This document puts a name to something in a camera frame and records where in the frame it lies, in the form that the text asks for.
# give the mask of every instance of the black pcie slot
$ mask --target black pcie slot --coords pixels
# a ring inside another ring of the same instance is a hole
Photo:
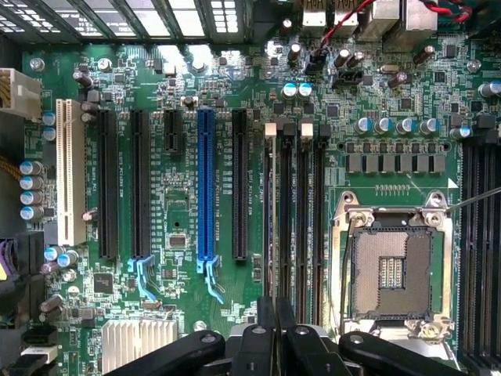
[[[280,152],[280,218],[279,218],[279,296],[290,299],[290,202],[292,187],[292,149],[294,136],[286,134],[284,125],[284,135],[282,139],[282,150]]]
[[[247,110],[232,111],[233,136],[233,221],[232,241],[233,259],[247,259],[247,213],[249,187],[247,178],[248,143],[247,143]]]
[[[165,150],[171,154],[182,154],[182,112],[164,111]]]
[[[150,121],[148,113],[132,110],[131,124],[131,257],[151,254]]]
[[[314,156],[313,177],[313,252],[312,252],[312,324],[322,325],[323,304],[323,197],[325,194],[324,184],[324,159],[325,147],[317,142]]]
[[[299,140],[296,171],[296,321],[298,323],[306,323],[308,293],[308,160],[309,143]]]
[[[110,110],[97,115],[98,248],[102,259],[118,255],[117,117]]]
[[[463,147],[462,198],[501,186],[497,146]],[[475,374],[501,364],[501,197],[495,195],[461,211],[459,360]]]
[[[270,173],[271,173],[271,161],[270,161],[270,147],[265,141],[265,152],[263,155],[263,292],[264,296],[270,295],[270,269],[269,264],[272,259],[272,235],[271,226],[272,217],[271,213],[271,199],[270,196]]]

